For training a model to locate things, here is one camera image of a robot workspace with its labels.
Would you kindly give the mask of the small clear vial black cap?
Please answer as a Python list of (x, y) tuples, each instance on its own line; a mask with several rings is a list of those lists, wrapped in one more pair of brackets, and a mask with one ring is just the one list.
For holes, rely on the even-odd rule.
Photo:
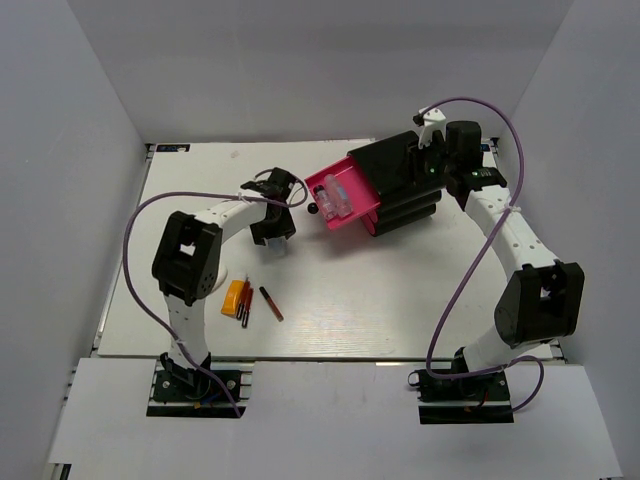
[(326, 220), (332, 219), (335, 215), (335, 212), (333, 203), (326, 189), (322, 185), (317, 185), (314, 188), (314, 194), (316, 198), (316, 205), (318, 206), (318, 209), (322, 213), (323, 217)]

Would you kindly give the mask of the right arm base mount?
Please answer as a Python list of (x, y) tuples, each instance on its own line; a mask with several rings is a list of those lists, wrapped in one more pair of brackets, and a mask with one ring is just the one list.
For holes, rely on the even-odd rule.
[(413, 370), (408, 386), (418, 393), (421, 425), (511, 424), (514, 416), (504, 373), (460, 380), (436, 379)]

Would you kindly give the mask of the pink top drawer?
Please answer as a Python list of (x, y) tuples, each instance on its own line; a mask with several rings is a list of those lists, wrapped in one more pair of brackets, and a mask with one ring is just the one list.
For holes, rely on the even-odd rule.
[(368, 215), (381, 205), (379, 194), (351, 155), (311, 174), (305, 184), (330, 230)]

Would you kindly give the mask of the black drawer organizer cabinet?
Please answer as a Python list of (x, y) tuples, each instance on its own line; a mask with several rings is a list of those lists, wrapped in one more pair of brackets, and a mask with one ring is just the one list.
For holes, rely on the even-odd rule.
[(405, 131), (347, 153), (379, 194), (378, 236), (433, 215), (442, 198), (444, 187), (416, 186), (409, 179), (407, 147), (414, 140), (419, 140), (418, 135)]

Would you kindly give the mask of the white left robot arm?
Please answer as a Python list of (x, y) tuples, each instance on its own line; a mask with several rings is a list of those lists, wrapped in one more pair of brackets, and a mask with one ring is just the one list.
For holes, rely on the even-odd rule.
[(177, 376), (177, 387), (188, 398), (202, 398), (211, 387), (204, 306), (206, 297), (226, 279), (222, 246), (248, 228), (256, 245), (282, 249), (296, 232), (286, 206), (295, 182), (293, 174), (274, 168), (266, 179), (240, 187), (242, 193), (255, 193), (255, 201), (223, 200), (194, 214), (176, 211), (167, 220), (152, 276), (158, 281), (177, 338), (161, 355), (161, 364)]

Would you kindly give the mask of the orange makeup compact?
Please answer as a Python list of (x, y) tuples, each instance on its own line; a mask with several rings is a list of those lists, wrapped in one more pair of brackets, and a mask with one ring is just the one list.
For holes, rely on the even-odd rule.
[(236, 316), (244, 286), (243, 280), (233, 280), (230, 283), (221, 306), (222, 315)]

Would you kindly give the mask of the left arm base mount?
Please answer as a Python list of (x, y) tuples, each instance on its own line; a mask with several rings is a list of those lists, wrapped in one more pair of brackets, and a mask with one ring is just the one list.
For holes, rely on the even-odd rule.
[(163, 353), (156, 361), (146, 416), (239, 419), (251, 395), (253, 364), (205, 362), (224, 384), (189, 367), (174, 367)]

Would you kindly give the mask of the clear bottle blue label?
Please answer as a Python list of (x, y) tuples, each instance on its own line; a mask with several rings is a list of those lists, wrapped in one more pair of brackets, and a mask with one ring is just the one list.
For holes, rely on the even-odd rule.
[(285, 237), (270, 238), (266, 240), (266, 246), (274, 256), (284, 256), (287, 251), (287, 240)]

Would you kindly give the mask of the red lip gloss tube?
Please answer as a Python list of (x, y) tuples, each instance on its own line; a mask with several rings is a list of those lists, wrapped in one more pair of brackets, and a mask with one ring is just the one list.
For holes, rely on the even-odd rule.
[(275, 316), (275, 318), (279, 322), (283, 321), (284, 320), (284, 316), (283, 316), (282, 312), (280, 311), (280, 309), (278, 308), (278, 306), (276, 305), (275, 301), (273, 300), (273, 298), (271, 297), (269, 292), (266, 290), (266, 288), (264, 286), (260, 286), (259, 287), (259, 292), (261, 293), (262, 297), (266, 301), (267, 305), (269, 306), (269, 308), (270, 308), (271, 312), (273, 313), (273, 315)]

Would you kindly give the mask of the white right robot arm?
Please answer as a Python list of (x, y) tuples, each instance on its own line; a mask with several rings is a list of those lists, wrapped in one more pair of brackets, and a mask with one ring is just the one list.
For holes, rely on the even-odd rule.
[(421, 128), (421, 169), (443, 181), (476, 223), (485, 236), (480, 252), (494, 251), (507, 280), (493, 325), (456, 353), (448, 372), (426, 369), (434, 379), (451, 381), (459, 396), (472, 399), (486, 389), (487, 375), (575, 332), (585, 274), (577, 263), (561, 261), (542, 243), (515, 204), (516, 189), (496, 166), (484, 165), (478, 123), (449, 122), (439, 110), (414, 121)]

